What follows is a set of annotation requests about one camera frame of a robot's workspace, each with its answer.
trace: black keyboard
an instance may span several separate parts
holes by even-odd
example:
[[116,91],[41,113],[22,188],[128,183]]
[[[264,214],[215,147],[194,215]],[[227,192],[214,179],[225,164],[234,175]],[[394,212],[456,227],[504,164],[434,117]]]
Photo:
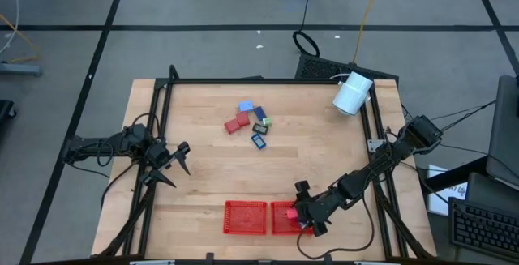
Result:
[[519,261],[519,216],[450,198],[451,243],[512,262]]

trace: white container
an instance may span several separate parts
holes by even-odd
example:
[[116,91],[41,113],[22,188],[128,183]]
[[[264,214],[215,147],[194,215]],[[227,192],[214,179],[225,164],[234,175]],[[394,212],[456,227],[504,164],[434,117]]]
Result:
[[333,105],[342,113],[354,116],[364,104],[372,84],[369,79],[352,71],[333,99]]

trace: blue block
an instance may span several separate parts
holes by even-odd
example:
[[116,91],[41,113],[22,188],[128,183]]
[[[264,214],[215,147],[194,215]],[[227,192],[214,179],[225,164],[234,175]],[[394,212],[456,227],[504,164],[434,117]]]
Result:
[[252,142],[256,145],[256,147],[258,147],[258,149],[262,149],[267,146],[265,141],[258,134],[252,135],[251,139]]
[[242,101],[240,102],[240,111],[246,111],[246,112],[249,112],[249,111],[252,111],[252,109],[254,107],[252,107],[252,101],[249,100],[249,101]]
[[265,112],[263,111],[263,108],[261,108],[261,107],[254,108],[254,113],[256,113],[256,117],[260,121],[263,121],[263,118],[267,117],[267,115],[265,115]]

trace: red basket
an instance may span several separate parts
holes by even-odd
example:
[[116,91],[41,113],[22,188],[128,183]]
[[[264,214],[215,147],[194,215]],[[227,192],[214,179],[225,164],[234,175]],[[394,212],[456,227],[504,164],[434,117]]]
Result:
[[267,234],[267,203],[225,201],[224,233]]
[[[287,208],[292,208],[294,201],[278,201],[270,203],[272,210],[272,234],[294,235],[301,233],[301,225],[298,220],[286,217]],[[312,234],[312,229],[306,229],[305,234]]]

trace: wooden tabletop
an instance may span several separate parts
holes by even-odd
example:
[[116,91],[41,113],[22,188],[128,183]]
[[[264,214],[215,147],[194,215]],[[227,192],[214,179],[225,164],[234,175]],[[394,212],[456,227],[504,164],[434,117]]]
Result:
[[[124,125],[149,111],[153,83],[150,79],[134,81]],[[384,127],[399,130],[404,118],[395,82],[378,80],[375,85]],[[296,236],[271,234],[270,217],[266,236],[223,234],[224,205],[226,200],[293,200],[294,183],[301,180],[308,180],[310,193],[317,194],[342,174],[367,164],[362,120],[360,115],[345,116],[332,106],[337,89],[337,85],[174,85],[165,135],[170,151],[182,141],[190,144],[187,166],[191,176],[178,163],[164,171],[177,189],[157,186],[146,258],[205,259],[206,253],[213,252],[215,259],[304,260],[296,248]],[[242,100],[263,106],[273,121],[264,136],[267,147],[263,150],[251,142],[251,126],[231,135],[225,131],[224,123],[234,118]],[[374,132],[371,107],[368,113]],[[256,120],[253,113],[249,118],[252,124]],[[406,162],[414,165],[412,157]],[[116,159],[111,178],[129,164],[129,159]],[[106,195],[93,253],[102,251],[126,222],[136,173],[135,167]],[[400,165],[393,177],[403,221],[424,248],[435,254],[416,172]],[[372,191],[370,186],[365,197],[375,222],[373,244],[361,252],[333,253],[334,260],[384,260]],[[302,238],[302,249],[308,254],[368,242],[371,227],[361,203],[348,211],[338,210],[330,220],[333,225],[328,226],[327,234]],[[398,255],[389,218],[388,222],[392,252]],[[140,228],[138,224],[132,252],[137,251]]]

